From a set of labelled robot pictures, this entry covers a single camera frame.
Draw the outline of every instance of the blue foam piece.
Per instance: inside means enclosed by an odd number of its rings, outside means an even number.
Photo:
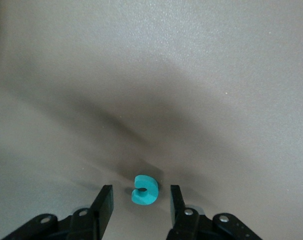
[[[158,184],[155,179],[146,175],[138,175],[135,177],[135,190],[131,193],[131,200],[135,204],[149,205],[158,198]]]

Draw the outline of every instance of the table surface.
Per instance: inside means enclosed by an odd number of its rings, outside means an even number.
[[[175,184],[303,240],[303,1],[0,1],[0,238],[107,184],[104,239],[165,239]]]

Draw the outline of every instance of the teal object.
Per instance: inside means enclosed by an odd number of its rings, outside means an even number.
[[[131,193],[131,200],[135,204],[149,205],[158,198],[158,183],[155,179],[147,175],[138,175],[135,177],[135,190]]]

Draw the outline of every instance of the gray tabletop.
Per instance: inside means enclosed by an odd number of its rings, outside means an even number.
[[[105,184],[105,239],[165,239],[177,184],[303,240],[303,1],[0,1],[0,238]]]

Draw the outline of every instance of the silver screw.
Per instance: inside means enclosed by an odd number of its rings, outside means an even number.
[[[187,209],[185,209],[184,213],[185,213],[185,215],[190,216],[190,215],[193,215],[194,212],[193,212],[193,210],[187,208]]]
[[[81,217],[81,216],[85,216],[87,214],[88,210],[85,209],[85,210],[82,210],[78,215]]]
[[[52,218],[51,216],[44,217],[42,220],[40,220],[40,223],[41,224],[48,223],[51,220],[51,218]]]
[[[227,223],[227,222],[229,222],[230,219],[225,215],[221,215],[221,216],[219,216],[219,220],[223,223]]]

